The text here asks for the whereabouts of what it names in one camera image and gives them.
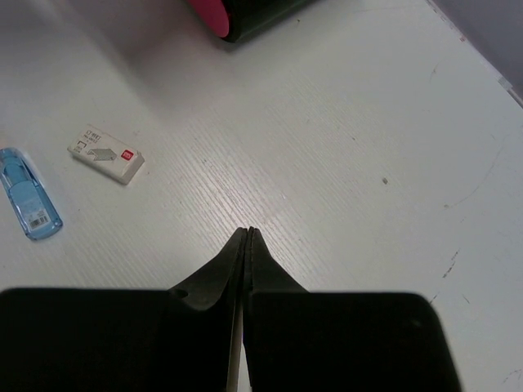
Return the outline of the black drawer cabinet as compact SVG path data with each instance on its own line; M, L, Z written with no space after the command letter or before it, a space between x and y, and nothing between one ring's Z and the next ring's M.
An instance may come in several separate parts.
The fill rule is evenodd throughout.
M312 1L232 0L222 3L226 10L226 31L217 36L226 42L240 42L308 6Z

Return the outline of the white staples box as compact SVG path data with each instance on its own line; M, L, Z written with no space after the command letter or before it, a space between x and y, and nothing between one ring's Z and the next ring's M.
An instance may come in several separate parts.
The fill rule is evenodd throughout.
M140 151L88 124L68 146L73 158L127 185L144 164Z

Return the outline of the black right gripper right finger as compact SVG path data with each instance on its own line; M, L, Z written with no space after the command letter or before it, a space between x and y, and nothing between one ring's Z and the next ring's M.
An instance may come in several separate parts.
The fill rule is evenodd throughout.
M309 292L254 228L244 267L244 347L253 390L459 390L440 320L424 297Z

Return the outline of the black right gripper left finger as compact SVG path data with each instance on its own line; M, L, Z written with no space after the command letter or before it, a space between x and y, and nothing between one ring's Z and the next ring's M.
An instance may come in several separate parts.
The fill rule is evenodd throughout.
M2 390L228 390L247 238L169 289L3 291Z

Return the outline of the blue correction tape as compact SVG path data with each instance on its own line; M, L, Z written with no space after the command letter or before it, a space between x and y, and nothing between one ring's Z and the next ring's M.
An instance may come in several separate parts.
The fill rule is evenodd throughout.
M60 215L18 149L1 149L1 182L29 239L42 240L60 231Z

